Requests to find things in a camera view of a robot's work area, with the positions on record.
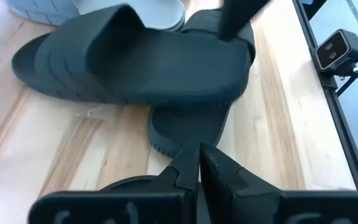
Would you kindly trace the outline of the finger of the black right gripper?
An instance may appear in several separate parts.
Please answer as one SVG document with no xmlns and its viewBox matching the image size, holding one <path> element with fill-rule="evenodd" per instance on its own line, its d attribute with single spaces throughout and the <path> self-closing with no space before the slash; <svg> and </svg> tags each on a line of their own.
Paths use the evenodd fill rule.
<svg viewBox="0 0 358 224">
<path fill-rule="evenodd" d="M 219 19 L 218 38 L 231 40 L 269 0 L 224 0 Z"/>
</svg>

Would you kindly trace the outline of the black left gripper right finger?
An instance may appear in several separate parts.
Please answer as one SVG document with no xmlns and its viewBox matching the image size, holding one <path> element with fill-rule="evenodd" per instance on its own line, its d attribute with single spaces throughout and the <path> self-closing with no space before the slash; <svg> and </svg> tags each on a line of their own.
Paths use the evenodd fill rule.
<svg viewBox="0 0 358 224">
<path fill-rule="evenodd" d="M 280 190 L 220 149 L 200 145 L 200 171 L 212 223 L 274 223 Z"/>
</svg>

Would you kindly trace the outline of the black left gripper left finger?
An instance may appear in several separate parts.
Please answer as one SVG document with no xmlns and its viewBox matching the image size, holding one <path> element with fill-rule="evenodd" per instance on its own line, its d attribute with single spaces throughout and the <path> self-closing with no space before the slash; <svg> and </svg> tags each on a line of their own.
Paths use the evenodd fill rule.
<svg viewBox="0 0 358 224">
<path fill-rule="evenodd" d="M 185 147 L 156 179 L 151 181 L 147 190 L 151 192 L 173 192 L 179 190 L 187 197 L 197 198 L 200 145 Z"/>
</svg>

